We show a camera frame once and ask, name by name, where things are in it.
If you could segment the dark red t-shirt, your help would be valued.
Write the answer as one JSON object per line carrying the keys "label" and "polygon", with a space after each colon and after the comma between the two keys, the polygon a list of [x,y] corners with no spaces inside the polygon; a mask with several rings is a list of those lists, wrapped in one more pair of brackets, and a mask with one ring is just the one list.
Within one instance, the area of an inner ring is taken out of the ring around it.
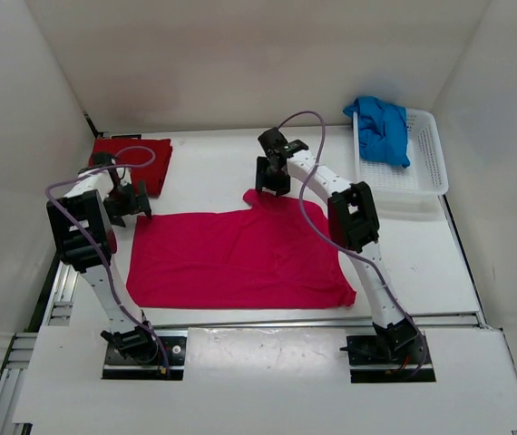
{"label": "dark red t-shirt", "polygon": [[170,166],[172,151],[170,139],[96,139],[89,164],[93,165],[93,155],[97,152],[106,152],[115,156],[117,163],[130,165],[144,164],[155,156],[153,161],[145,167],[130,168],[130,173],[135,190],[138,190],[139,182],[143,181],[148,196],[158,198]]}

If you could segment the pink t-shirt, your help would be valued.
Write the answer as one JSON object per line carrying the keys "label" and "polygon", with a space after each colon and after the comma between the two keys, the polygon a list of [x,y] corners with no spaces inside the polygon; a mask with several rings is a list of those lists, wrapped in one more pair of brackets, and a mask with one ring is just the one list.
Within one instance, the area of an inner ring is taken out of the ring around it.
{"label": "pink t-shirt", "polygon": [[338,252],[317,235],[313,202],[248,190],[247,208],[139,217],[127,289],[137,305],[171,309],[349,307],[356,291]]}

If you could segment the blue t-shirt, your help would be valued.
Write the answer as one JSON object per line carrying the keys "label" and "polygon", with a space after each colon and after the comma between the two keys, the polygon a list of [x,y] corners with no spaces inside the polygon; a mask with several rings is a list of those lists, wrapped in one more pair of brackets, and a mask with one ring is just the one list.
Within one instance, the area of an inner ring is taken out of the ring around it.
{"label": "blue t-shirt", "polygon": [[364,160],[407,169],[407,111],[376,97],[356,98],[343,113],[357,120],[359,155]]}

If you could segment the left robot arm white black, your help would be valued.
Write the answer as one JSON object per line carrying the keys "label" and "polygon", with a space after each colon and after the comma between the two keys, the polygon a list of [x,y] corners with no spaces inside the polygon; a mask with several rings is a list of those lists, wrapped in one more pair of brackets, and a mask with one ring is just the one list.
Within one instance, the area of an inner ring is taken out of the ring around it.
{"label": "left robot arm white black", "polygon": [[[154,159],[150,156],[147,163]],[[45,189],[57,255],[87,282],[109,319],[101,337],[121,356],[139,363],[155,358],[159,342],[115,264],[114,229],[125,227],[127,216],[151,217],[145,182],[132,184],[132,170],[147,163],[122,163],[120,156],[95,152],[75,179]]]}

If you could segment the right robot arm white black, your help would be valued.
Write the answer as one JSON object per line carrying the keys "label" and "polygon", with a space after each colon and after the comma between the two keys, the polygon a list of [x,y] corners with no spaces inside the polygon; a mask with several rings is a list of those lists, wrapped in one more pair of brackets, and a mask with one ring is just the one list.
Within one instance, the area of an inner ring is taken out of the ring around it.
{"label": "right robot arm white black", "polygon": [[385,269],[379,244],[380,223],[371,188],[339,177],[318,161],[307,144],[289,141],[278,128],[258,136],[265,155],[257,159],[256,190],[278,196],[289,193],[290,182],[302,182],[299,194],[310,189],[327,203],[328,234],[325,236],[307,215],[303,198],[299,209],[323,240],[350,258],[366,294],[376,332],[376,353],[394,363],[413,354],[417,346],[421,362],[428,356],[425,338],[401,306]]}

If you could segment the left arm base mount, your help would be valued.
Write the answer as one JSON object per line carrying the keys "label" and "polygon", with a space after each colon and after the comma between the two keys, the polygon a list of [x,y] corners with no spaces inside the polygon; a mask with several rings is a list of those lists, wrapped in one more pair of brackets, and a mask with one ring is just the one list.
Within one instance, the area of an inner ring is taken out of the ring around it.
{"label": "left arm base mount", "polygon": [[102,378],[125,381],[181,381],[187,355],[187,334],[160,333],[160,346],[149,334],[136,327],[130,333],[108,333]]}

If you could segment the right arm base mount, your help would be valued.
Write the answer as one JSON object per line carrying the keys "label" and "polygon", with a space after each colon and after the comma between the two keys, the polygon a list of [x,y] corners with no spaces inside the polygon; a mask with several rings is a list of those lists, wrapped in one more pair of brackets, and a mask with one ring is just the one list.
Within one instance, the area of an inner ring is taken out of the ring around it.
{"label": "right arm base mount", "polygon": [[347,355],[352,384],[436,382],[424,334],[392,356],[374,335],[349,335],[339,351]]}

